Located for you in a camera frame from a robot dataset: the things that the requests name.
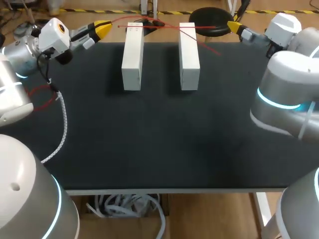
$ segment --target metal frame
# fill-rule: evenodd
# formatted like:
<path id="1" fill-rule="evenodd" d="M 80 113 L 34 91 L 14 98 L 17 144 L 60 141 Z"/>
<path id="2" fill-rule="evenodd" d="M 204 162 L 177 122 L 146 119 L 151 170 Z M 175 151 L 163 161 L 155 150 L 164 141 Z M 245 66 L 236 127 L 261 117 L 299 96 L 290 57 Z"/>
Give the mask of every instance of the metal frame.
<path id="1" fill-rule="evenodd" d="M 171 189 L 101 189 L 101 190 L 66 190 L 70 196 L 111 195 L 111 194 L 168 194 L 168 193 L 265 193 L 282 192 L 284 188 L 275 189 L 228 189 L 228 188 L 171 188 Z"/>
<path id="2" fill-rule="evenodd" d="M 231 15 L 234 16 L 238 0 L 234 0 L 233 3 L 231 3 L 231 1 L 232 0 L 227 0 L 228 6 L 229 6 L 229 11 L 230 11 Z"/>
<path id="3" fill-rule="evenodd" d="M 142 12 L 142 15 L 148 14 L 148 0 L 141 0 L 141 12 Z M 157 17 L 158 17 L 158 0 L 153 0 L 153 18 L 157 19 Z"/>
<path id="4" fill-rule="evenodd" d="M 260 228 L 262 229 L 272 217 L 267 195 L 265 192 L 254 193 L 253 195 L 256 204 Z"/>

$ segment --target blue light ring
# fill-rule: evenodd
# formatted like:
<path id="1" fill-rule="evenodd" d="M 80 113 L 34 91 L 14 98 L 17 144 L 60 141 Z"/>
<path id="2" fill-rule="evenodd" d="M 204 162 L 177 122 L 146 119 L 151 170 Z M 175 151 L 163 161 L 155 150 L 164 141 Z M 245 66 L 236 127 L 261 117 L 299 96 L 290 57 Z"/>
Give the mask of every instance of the blue light ring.
<path id="1" fill-rule="evenodd" d="M 281 105 L 281 104 L 278 104 L 276 102 L 273 102 L 273 101 L 267 99 L 266 97 L 264 97 L 263 94 L 260 92 L 259 88 L 257 89 L 257 94 L 264 102 L 270 104 L 271 106 L 277 107 L 277 108 L 286 109 L 286 110 L 293 110 L 293 109 L 300 107 L 300 105 L 286 106 L 286 105 Z"/>
<path id="2" fill-rule="evenodd" d="M 25 78 L 28 78 L 27 76 L 22 76 L 22 75 L 20 75 L 20 74 L 18 74 L 18 73 L 15 73 L 18 77 L 20 77 L 20 78 L 22 78 L 22 79 L 25 79 Z"/>
<path id="3" fill-rule="evenodd" d="M 58 204 L 58 209 L 56 211 L 56 214 L 55 214 L 55 217 L 52 221 L 52 224 L 51 226 L 49 227 L 48 231 L 44 234 L 44 236 L 42 237 L 42 239 L 47 239 L 47 237 L 50 235 L 50 233 L 52 232 L 56 222 L 58 221 L 58 218 L 59 218 L 59 215 L 60 215 L 60 212 L 61 212 L 61 204 L 62 204 L 62 193 L 61 193 L 61 188 L 60 188 L 60 185 L 58 183 L 58 181 L 56 181 L 56 179 L 53 177 L 55 183 L 56 183 L 56 186 L 58 188 L 58 193 L 59 193 L 59 204 Z"/>

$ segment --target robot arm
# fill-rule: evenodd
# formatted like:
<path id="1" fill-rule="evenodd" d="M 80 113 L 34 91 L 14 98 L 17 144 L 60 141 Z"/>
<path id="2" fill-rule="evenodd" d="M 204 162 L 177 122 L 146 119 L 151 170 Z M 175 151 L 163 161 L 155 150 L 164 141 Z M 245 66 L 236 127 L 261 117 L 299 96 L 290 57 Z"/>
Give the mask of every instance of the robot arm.
<path id="1" fill-rule="evenodd" d="M 60 64 L 67 64 L 72 59 L 72 52 L 88 49 L 104 38 L 111 27 L 110 21 L 96 21 L 69 31 L 60 20 L 53 18 L 42 28 L 38 37 L 24 36 L 3 47 L 0 52 L 9 59 L 17 76 L 26 78 L 37 71 L 38 63 L 44 65 L 45 54 Z"/>
<path id="2" fill-rule="evenodd" d="M 270 59 L 257 89 L 250 116 L 266 130 L 319 141 L 319 114 L 313 113 L 319 99 L 318 58 L 280 51 Z"/>
<path id="3" fill-rule="evenodd" d="M 264 129 L 319 142 L 319 114 L 314 112 L 319 100 L 319 32 L 302 30 L 291 15 L 279 13 L 264 35 L 237 22 L 229 22 L 243 42 L 270 45 L 270 58 L 256 91 L 250 116 Z"/>
<path id="4" fill-rule="evenodd" d="M 14 123 L 33 111 L 33 104 L 18 80 L 42 66 L 45 56 L 61 64 L 72 59 L 72 52 L 88 49 L 110 31 L 110 21 L 96 21 L 69 31 L 58 19 L 51 19 L 38 37 L 24 36 L 1 49 L 0 54 L 0 126 Z"/>
<path id="5" fill-rule="evenodd" d="M 302 30 L 301 23 L 295 16 L 277 14 L 268 25 L 265 34 L 258 34 L 239 22 L 229 21 L 229 28 L 247 44 L 270 46 L 267 57 L 281 50 L 287 50 L 293 37 Z"/>

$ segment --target white cable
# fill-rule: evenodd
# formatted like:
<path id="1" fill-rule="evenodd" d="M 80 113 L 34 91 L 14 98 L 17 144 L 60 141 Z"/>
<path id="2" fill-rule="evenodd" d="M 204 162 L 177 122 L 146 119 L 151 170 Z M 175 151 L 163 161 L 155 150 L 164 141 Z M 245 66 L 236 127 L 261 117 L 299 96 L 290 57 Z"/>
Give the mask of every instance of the white cable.
<path id="1" fill-rule="evenodd" d="M 65 103 L 64 103 L 64 98 L 63 98 L 60 91 L 57 92 L 57 95 L 58 95 L 58 99 L 60 100 L 61 107 L 62 107 L 62 113 L 63 113 L 63 124 L 64 124 L 63 135 L 62 135 L 62 139 L 61 139 L 59 146 L 49 156 L 47 156 L 44 160 L 42 160 L 41 163 L 46 163 L 47 161 L 49 161 L 51 158 L 53 158 L 60 151 L 60 149 L 62 148 L 62 146 L 65 142 L 66 134 L 68 131 L 68 119 L 66 116 L 66 107 L 65 107 Z"/>
<path id="2" fill-rule="evenodd" d="M 151 203 L 155 204 L 155 209 L 159 210 L 159 216 L 161 220 L 161 227 L 156 239 L 161 239 L 166 226 L 164 212 L 160 206 L 160 195 L 157 194 L 158 200 L 151 197 L 148 194 L 138 195 L 138 194 L 113 194 L 110 195 L 103 204 L 104 195 L 95 195 L 94 197 L 94 206 L 93 208 L 90 204 L 86 204 L 88 209 L 90 209 L 94 214 L 100 218 L 140 218 L 145 216 L 149 209 L 151 209 Z"/>
<path id="3" fill-rule="evenodd" d="M 309 120 L 310 120 L 310 117 L 311 115 L 313 114 L 313 111 L 314 111 L 314 108 L 315 108 L 315 105 L 316 103 L 314 101 L 311 102 L 310 106 L 309 106 L 309 109 L 308 109 L 308 112 L 306 114 L 306 118 L 305 118 L 305 121 L 303 122 L 303 125 L 299 131 L 299 135 L 298 135 L 298 139 L 299 140 L 302 140 L 303 139 L 303 136 L 305 134 L 305 131 L 306 131 L 306 127 L 309 123 Z"/>
<path id="4" fill-rule="evenodd" d="M 315 50 L 310 54 L 310 58 L 313 58 L 315 56 L 315 54 L 319 51 L 319 46 L 317 46 L 315 48 Z M 305 118 L 305 121 L 303 122 L 303 125 L 299 131 L 299 134 L 298 134 L 298 139 L 299 140 L 302 140 L 303 137 L 304 137 L 304 134 L 305 134 L 305 131 L 306 131 L 306 127 L 308 126 L 308 123 L 309 123 L 309 120 L 310 120 L 310 117 L 311 115 L 313 114 L 313 111 L 315 109 L 315 106 L 316 106 L 316 103 L 314 101 L 311 102 L 310 106 L 309 106 L 309 109 L 308 109 L 308 112 L 306 114 L 306 118 Z"/>

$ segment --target black stool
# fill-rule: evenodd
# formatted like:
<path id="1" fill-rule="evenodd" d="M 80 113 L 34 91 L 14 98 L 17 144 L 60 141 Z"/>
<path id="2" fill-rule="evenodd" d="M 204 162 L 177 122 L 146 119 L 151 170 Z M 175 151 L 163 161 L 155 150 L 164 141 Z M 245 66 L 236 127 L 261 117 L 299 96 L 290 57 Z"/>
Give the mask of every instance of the black stool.
<path id="1" fill-rule="evenodd" d="M 188 22 L 194 22 L 195 26 L 215 26 L 215 28 L 197 28 L 196 33 L 206 36 L 206 40 L 211 37 L 223 36 L 230 33 L 227 25 L 228 21 L 239 21 L 245 13 L 250 0 L 241 0 L 241 6 L 237 15 L 233 17 L 229 12 L 217 7 L 203 7 L 195 10 L 189 17 Z"/>

